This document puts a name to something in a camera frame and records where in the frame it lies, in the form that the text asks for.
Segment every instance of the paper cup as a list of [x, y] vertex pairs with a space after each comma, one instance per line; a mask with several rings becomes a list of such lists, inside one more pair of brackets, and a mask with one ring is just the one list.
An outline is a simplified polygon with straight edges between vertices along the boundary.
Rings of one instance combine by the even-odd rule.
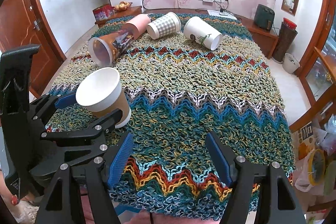
[[129, 30], [119, 30], [101, 37], [92, 37], [88, 42], [88, 50], [99, 67], [108, 67], [133, 41], [133, 34]]
[[129, 30], [133, 33], [134, 39], [138, 39], [147, 28], [147, 24], [151, 22], [151, 18], [148, 15], [140, 14], [127, 21], [122, 27], [122, 30]]
[[173, 12], [169, 12], [147, 25], [147, 32], [152, 39], [158, 39], [180, 30], [181, 21]]
[[98, 118], [117, 108], [122, 110], [123, 116], [115, 128], [126, 125], [132, 115], [120, 74], [114, 68], [102, 68], [86, 77], [76, 91], [76, 101]]
[[223, 35], [219, 31], [199, 17], [192, 17], [187, 21], [183, 34], [187, 39], [191, 39], [212, 51], [218, 48], [223, 39]]

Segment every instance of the white paper cup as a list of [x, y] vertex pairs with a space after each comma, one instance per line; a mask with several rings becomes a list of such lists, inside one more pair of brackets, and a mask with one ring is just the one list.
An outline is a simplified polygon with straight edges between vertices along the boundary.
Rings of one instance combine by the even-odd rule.
[[76, 101], [98, 118], [117, 108], [122, 110], [123, 116], [115, 128], [126, 125], [132, 115], [121, 87], [120, 74], [114, 68], [102, 68], [86, 77], [76, 91]]
[[187, 21], [183, 34], [187, 39], [191, 39], [212, 51], [218, 48], [223, 39], [223, 35], [219, 31], [199, 17], [192, 17]]
[[181, 30], [181, 21], [173, 12], [154, 20], [147, 24], [147, 32], [152, 39], [158, 39], [165, 35], [179, 32]]

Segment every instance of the glass cabinet door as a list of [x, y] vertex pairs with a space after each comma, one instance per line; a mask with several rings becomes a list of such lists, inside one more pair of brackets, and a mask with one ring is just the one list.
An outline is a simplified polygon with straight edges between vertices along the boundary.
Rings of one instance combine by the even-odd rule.
[[[322, 49], [323, 55], [328, 55], [336, 61], [335, 31], [336, 31], [336, 11], [328, 38]], [[306, 80], [315, 97], [315, 100], [318, 100], [321, 97], [321, 95], [332, 85], [330, 73], [326, 70], [320, 58], [317, 58], [315, 64], [307, 74]]]

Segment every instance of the knitted blanket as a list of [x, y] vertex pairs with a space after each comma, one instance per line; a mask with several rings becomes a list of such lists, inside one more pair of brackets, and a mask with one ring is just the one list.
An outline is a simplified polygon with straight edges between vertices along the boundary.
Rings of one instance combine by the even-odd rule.
[[[192, 17], [178, 16], [182, 26]], [[218, 220], [231, 189], [219, 180], [207, 151], [209, 131], [253, 163], [278, 161], [289, 178], [294, 155], [283, 100], [251, 34], [240, 21], [199, 17], [223, 34], [215, 51], [182, 32], [155, 41], [145, 33], [114, 64], [132, 117], [127, 126], [108, 134], [108, 143], [115, 144], [129, 130], [134, 149], [110, 196], [150, 212]], [[94, 36], [118, 30], [129, 19], [111, 20]], [[84, 45], [50, 92], [67, 93], [97, 69]], [[86, 127], [93, 120], [76, 104], [57, 110], [49, 130]], [[256, 210], [258, 187], [250, 210]]]

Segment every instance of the blue gripper pad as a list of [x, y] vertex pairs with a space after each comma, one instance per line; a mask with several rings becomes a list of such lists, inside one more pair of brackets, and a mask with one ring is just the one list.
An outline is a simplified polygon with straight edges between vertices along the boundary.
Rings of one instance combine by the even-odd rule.
[[113, 162], [111, 163], [109, 178], [107, 181], [108, 187], [110, 189], [112, 189], [113, 186], [119, 182], [127, 160], [132, 153], [133, 145], [133, 135], [129, 133], [125, 138], [124, 142], [119, 147], [119, 150], [115, 158], [113, 159]]
[[230, 188], [233, 183], [230, 176], [230, 166], [211, 133], [207, 134], [206, 145], [221, 182], [225, 183], [225, 185]]
[[63, 95], [55, 102], [57, 109], [63, 109], [76, 103], [76, 91]]

